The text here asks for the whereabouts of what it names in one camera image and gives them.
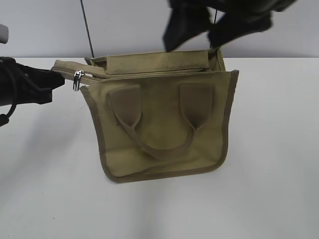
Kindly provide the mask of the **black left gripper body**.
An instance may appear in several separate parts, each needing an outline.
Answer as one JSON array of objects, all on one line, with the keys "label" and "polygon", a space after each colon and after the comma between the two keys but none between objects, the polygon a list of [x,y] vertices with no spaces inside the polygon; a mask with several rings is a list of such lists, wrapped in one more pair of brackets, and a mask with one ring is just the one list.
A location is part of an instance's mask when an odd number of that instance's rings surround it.
[{"label": "black left gripper body", "polygon": [[16,62],[15,59],[9,60],[9,72],[13,76],[12,83],[12,104],[47,104],[52,102],[51,94],[38,94],[35,91],[36,84],[34,83],[34,70],[29,66],[25,66]]}]

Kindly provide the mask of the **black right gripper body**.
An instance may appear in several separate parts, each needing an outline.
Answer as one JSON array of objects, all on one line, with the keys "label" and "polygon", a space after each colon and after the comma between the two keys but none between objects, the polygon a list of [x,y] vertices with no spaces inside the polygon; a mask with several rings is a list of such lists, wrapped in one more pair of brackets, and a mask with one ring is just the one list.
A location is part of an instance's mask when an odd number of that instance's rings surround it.
[{"label": "black right gripper body", "polygon": [[214,27],[217,37],[242,37],[272,27],[272,12],[283,12],[294,0],[220,0],[224,15]]}]

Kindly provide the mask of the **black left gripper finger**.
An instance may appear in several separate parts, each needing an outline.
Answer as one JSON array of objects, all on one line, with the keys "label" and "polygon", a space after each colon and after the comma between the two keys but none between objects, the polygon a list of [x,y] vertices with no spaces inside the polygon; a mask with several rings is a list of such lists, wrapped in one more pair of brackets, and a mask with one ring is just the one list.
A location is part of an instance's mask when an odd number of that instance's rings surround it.
[{"label": "black left gripper finger", "polygon": [[35,69],[34,75],[35,91],[38,94],[51,94],[54,89],[65,84],[64,77],[51,70]]}]

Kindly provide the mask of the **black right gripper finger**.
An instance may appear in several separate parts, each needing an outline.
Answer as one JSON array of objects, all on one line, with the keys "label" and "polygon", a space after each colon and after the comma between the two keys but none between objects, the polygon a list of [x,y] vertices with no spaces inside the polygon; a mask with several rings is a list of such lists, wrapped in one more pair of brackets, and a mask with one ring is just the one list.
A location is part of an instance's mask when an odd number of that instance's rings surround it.
[{"label": "black right gripper finger", "polygon": [[169,0],[170,17],[163,34],[166,52],[178,49],[188,40],[215,29],[209,8],[219,10],[218,0]]},{"label": "black right gripper finger", "polygon": [[238,37],[239,19],[234,17],[221,17],[211,24],[208,30],[208,39],[211,48],[218,48],[235,40]]}]

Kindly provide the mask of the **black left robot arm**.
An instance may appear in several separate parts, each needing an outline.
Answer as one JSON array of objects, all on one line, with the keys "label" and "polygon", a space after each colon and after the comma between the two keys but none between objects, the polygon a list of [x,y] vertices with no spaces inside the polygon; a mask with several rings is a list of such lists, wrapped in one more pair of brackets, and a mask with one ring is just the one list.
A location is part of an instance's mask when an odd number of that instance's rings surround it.
[{"label": "black left robot arm", "polygon": [[10,105],[7,114],[0,116],[5,125],[21,104],[47,104],[52,102],[52,90],[64,85],[66,79],[73,81],[73,89],[79,84],[93,85],[116,79],[142,77],[177,76],[191,73],[217,73],[229,76],[236,84],[239,72],[226,72],[221,52],[178,51],[173,53],[155,52],[104,58],[87,58],[86,64],[57,60],[51,70],[21,65],[10,57],[0,59],[0,104]]}]

